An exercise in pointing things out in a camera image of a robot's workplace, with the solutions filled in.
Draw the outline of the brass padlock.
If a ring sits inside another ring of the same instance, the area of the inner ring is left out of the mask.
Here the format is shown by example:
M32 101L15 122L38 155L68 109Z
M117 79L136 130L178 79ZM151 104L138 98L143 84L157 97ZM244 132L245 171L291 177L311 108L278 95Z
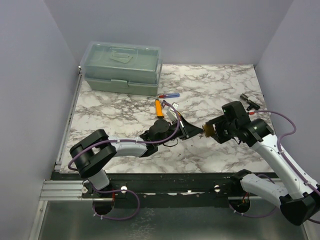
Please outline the brass padlock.
M206 138L213 138L216 135L215 128L212 124L204 124L202 129Z

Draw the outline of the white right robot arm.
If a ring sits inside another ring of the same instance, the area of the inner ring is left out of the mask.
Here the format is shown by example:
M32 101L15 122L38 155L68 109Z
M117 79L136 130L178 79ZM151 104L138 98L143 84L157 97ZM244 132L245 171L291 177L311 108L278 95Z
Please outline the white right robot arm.
M231 139L247 144L283 183L276 185L244 169L234 175L230 191L236 196L248 192L265 199L295 226L310 220L320 210L320 185L287 153L281 144L283 137L278 137L263 119L251 120L255 111L246 111L239 101L223 105L222 111L221 116L203 125L205 136L219 144Z

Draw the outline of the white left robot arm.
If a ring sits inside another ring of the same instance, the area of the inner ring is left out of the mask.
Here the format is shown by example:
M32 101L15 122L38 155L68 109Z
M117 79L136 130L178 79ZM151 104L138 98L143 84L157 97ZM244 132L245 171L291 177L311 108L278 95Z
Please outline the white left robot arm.
M115 157L149 157L164 145L175 139L187 140L204 131L188 123L182 116L180 121L169 123L157 119L143 134L135 138L119 139L108 136L98 129L75 144L69 150L72 160L69 169L78 171L82 179L93 185L93 191L101 198L111 191L110 180L103 167Z

